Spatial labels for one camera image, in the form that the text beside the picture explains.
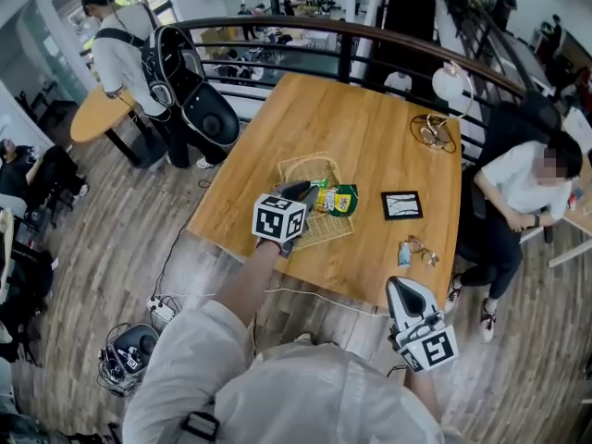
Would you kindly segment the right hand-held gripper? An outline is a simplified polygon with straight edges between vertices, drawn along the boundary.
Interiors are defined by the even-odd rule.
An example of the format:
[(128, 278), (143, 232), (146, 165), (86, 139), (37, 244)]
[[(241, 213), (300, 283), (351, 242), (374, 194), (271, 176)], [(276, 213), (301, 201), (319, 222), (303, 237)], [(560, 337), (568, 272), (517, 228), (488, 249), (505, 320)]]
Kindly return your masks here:
[(445, 324), (430, 289), (407, 277), (390, 277), (386, 294), (393, 320), (388, 340), (412, 372), (430, 371), (458, 357), (454, 328)]

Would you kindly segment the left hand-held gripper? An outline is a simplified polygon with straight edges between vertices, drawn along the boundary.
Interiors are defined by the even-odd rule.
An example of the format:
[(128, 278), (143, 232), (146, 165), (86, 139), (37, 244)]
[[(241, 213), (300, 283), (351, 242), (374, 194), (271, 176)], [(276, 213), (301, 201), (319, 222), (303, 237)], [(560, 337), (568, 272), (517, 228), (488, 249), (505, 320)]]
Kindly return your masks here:
[(319, 195), (317, 186), (309, 180), (278, 185), (255, 201), (252, 234), (257, 244), (274, 242), (280, 255), (288, 258), (293, 243), (303, 234), (305, 219), (315, 207)]

